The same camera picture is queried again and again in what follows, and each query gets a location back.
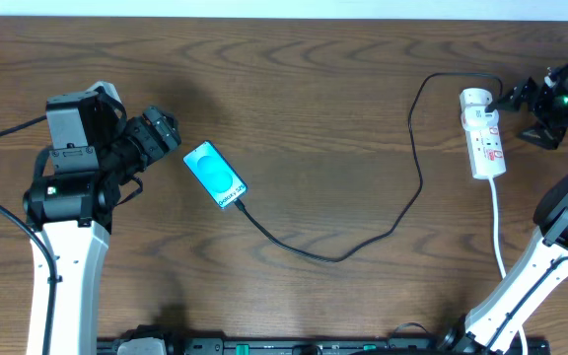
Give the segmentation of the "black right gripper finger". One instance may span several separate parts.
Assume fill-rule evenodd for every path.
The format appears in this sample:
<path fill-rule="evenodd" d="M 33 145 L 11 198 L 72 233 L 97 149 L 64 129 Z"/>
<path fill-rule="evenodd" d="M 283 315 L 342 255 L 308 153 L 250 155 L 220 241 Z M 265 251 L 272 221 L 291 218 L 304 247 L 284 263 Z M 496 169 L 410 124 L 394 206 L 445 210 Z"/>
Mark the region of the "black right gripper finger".
<path fill-rule="evenodd" d="M 538 92 L 538 85 L 532 77 L 516 85 L 488 105 L 488 111 L 519 111 L 522 104 L 529 104 Z"/>
<path fill-rule="evenodd" d="M 565 128 L 549 128 L 536 123 L 521 131 L 517 137 L 542 149 L 556 150 L 565 134 Z"/>

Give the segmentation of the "turquoise screen smartphone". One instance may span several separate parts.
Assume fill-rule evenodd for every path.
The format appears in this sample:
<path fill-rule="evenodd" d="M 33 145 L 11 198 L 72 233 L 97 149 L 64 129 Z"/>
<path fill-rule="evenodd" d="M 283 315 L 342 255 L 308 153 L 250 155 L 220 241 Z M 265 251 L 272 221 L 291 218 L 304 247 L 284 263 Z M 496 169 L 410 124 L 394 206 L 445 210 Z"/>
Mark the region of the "turquoise screen smartphone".
<path fill-rule="evenodd" d="M 234 203 L 248 190 L 245 182 L 210 141 L 204 141 L 186 154 L 183 162 L 221 209 Z"/>

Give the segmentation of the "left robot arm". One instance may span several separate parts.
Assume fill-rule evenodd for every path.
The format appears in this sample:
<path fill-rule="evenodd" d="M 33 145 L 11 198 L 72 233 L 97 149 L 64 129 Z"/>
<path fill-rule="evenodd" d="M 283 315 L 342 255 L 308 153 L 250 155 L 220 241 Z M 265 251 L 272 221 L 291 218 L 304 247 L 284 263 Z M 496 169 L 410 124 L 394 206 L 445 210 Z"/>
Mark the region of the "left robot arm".
<path fill-rule="evenodd" d="M 112 212 L 127 200 L 120 189 L 179 146 L 178 123 L 155 106 L 128 117 L 104 81 L 48 99 L 45 111 L 51 143 L 23 197 L 37 239 L 27 351 L 93 354 Z"/>

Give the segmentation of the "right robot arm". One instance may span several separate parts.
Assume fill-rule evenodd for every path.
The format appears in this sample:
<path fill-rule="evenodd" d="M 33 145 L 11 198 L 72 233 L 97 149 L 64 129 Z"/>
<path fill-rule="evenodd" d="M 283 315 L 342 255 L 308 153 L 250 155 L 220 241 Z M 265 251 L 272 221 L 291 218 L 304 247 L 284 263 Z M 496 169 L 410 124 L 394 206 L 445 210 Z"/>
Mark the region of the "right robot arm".
<path fill-rule="evenodd" d="M 460 103 L 472 176 L 492 182 L 506 171 L 500 111 L 526 105 L 536 122 L 519 138 L 546 150 L 559 147 L 568 129 L 568 63 L 549 71 L 543 84 L 527 79 L 499 98 L 483 89 L 465 89 Z M 502 272 L 490 295 L 449 330 L 439 350 L 506 353 L 525 321 L 568 277 L 568 175 L 544 195 L 532 220 L 535 228 L 522 256 Z"/>

